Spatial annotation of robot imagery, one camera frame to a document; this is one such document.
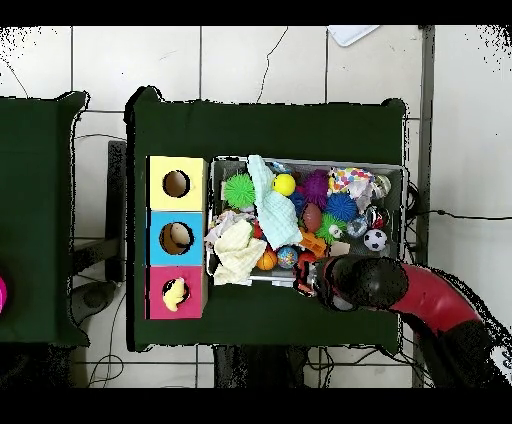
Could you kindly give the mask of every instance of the dark green cloth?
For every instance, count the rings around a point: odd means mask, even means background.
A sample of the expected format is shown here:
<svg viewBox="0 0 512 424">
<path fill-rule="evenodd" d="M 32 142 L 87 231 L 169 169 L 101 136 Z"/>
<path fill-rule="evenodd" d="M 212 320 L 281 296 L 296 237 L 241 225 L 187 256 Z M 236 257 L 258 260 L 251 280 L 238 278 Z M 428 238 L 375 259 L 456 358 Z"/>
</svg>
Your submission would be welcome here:
<svg viewBox="0 0 512 424">
<path fill-rule="evenodd" d="M 364 343 L 380 344 L 396 352 L 396 315 L 331 312 L 293 290 L 265 282 L 255 282 L 252 287 L 212 287 L 204 315 L 198 320 L 144 319 L 144 160 L 147 155 L 203 157 L 210 161 L 218 155 L 259 154 L 400 165 L 404 112 L 404 104 L 396 100 L 383 106 L 165 103 L 154 88 L 139 89 L 125 114 L 128 160 L 133 160 L 132 154 L 135 157 L 131 179 L 135 182 L 135 197 L 131 202 L 129 196 L 128 204 L 129 215 L 135 208 L 135 228 L 131 222 L 128 228 L 128 236 L 134 234 L 135 240 L 135 250 L 129 246 L 129 255 L 135 258 L 135 278 L 128 287 L 128 340 L 133 339 L 138 349 L 151 343 Z"/>
<path fill-rule="evenodd" d="M 0 98 L 0 274 L 8 286 L 0 342 L 88 344 L 67 297 L 71 136 L 86 99 Z"/>
</svg>

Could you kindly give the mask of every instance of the small soccer ball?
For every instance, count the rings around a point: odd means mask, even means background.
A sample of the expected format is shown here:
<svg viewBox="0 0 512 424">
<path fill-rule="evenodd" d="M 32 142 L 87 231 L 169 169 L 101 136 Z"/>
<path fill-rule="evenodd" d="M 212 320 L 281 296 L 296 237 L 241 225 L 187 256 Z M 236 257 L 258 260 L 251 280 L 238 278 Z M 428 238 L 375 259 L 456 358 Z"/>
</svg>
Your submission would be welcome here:
<svg viewBox="0 0 512 424">
<path fill-rule="evenodd" d="M 388 237 L 381 230 L 370 230 L 364 235 L 363 239 L 364 244 L 368 249 L 372 252 L 380 252 L 384 247 L 386 247 Z"/>
</svg>

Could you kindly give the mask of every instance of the yellow ball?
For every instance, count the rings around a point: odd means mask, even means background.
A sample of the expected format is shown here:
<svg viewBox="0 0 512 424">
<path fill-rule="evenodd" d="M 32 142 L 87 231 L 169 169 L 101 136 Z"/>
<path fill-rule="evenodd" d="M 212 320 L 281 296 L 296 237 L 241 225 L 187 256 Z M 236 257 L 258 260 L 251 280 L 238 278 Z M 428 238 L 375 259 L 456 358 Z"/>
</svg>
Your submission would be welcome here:
<svg viewBox="0 0 512 424">
<path fill-rule="evenodd" d="M 289 196 L 295 191 L 295 180 L 290 174 L 279 174 L 272 181 L 272 188 L 283 196 Z"/>
</svg>

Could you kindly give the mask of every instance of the table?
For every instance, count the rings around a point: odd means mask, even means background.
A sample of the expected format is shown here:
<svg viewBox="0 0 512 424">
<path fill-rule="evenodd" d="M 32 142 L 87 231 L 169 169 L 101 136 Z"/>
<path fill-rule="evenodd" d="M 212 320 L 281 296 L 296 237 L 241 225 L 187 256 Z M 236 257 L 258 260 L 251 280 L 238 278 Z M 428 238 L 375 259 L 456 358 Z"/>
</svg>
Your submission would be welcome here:
<svg viewBox="0 0 512 424">
<path fill-rule="evenodd" d="M 335 313 L 292 290 L 258 282 L 211 287 L 199 320 L 144 319 L 145 157 L 259 154 L 263 157 L 402 164 L 405 105 L 166 103 L 141 87 L 126 105 L 128 150 L 127 341 L 149 344 L 382 345 L 398 350 L 398 317 Z"/>
</svg>

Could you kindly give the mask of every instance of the green toy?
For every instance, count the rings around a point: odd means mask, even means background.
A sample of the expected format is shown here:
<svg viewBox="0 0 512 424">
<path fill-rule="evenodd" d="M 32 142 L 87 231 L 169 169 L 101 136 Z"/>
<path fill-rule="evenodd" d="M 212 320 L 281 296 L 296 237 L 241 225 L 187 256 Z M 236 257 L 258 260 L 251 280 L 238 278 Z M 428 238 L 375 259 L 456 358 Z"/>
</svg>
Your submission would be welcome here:
<svg viewBox="0 0 512 424">
<path fill-rule="evenodd" d="M 322 225 L 315 233 L 317 237 L 323 238 L 326 243 L 332 244 L 339 240 L 343 231 L 347 228 L 346 222 L 336 219 L 329 213 L 322 214 Z"/>
<path fill-rule="evenodd" d="M 249 174 L 237 174 L 228 178 L 224 187 L 224 197 L 232 208 L 251 206 L 256 200 L 256 195 Z"/>
</svg>

